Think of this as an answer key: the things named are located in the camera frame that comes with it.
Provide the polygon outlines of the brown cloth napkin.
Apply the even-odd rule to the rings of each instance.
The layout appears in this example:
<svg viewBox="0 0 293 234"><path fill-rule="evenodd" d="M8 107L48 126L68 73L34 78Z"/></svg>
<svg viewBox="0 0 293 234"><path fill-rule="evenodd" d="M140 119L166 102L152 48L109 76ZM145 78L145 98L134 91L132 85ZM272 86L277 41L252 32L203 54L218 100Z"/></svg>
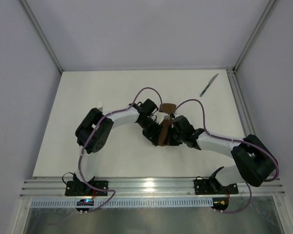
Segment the brown cloth napkin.
<svg viewBox="0 0 293 234"><path fill-rule="evenodd" d="M172 125L172 117L170 115L174 113L176 107L176 104L172 103L163 103L160 105L159 113L167 114L168 116L164 117L163 121L161 122L162 129L158 139L159 146L167 145L168 129Z"/></svg>

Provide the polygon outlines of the fork with green handle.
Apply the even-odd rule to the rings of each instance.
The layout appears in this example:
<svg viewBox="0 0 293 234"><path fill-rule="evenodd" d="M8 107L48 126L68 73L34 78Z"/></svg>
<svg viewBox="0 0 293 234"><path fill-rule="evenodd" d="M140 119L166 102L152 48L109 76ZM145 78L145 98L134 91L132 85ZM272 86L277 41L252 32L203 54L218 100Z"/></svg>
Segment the fork with green handle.
<svg viewBox="0 0 293 234"><path fill-rule="evenodd" d="M103 111L103 103L99 102L97 108L98 110Z"/></svg>

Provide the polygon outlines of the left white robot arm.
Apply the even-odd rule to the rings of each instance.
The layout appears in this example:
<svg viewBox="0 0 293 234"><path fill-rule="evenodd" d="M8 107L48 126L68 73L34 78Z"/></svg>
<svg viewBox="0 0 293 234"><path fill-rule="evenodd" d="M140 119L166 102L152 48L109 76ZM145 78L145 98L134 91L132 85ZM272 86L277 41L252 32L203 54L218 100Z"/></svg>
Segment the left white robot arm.
<svg viewBox="0 0 293 234"><path fill-rule="evenodd" d="M92 188L88 185L94 185L94 172L92 169L88 173L82 172L84 153L89 155L100 151L113 128L137 123L143 129L143 136L157 146L163 125L152 116L158 110L159 108L150 99L139 104L131 103L123 109L107 113L97 108L91 109L75 132L77 143L82 149L78 169L73 176L73 187L83 195L90 194Z"/></svg>

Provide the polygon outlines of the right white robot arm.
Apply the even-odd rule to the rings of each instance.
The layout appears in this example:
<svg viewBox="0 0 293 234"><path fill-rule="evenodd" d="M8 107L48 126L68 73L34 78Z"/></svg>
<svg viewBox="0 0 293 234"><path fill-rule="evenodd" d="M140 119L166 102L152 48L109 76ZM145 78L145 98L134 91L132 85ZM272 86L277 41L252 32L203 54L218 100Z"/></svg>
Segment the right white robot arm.
<svg viewBox="0 0 293 234"><path fill-rule="evenodd" d="M215 194L236 183L245 182L259 187L263 182L278 177L277 160L255 135L240 139L217 136L202 128L194 129L188 119L181 115L172 119L168 139L174 145L186 144L189 148L211 151L234 160L233 166L218 168L206 180L207 186Z"/></svg>

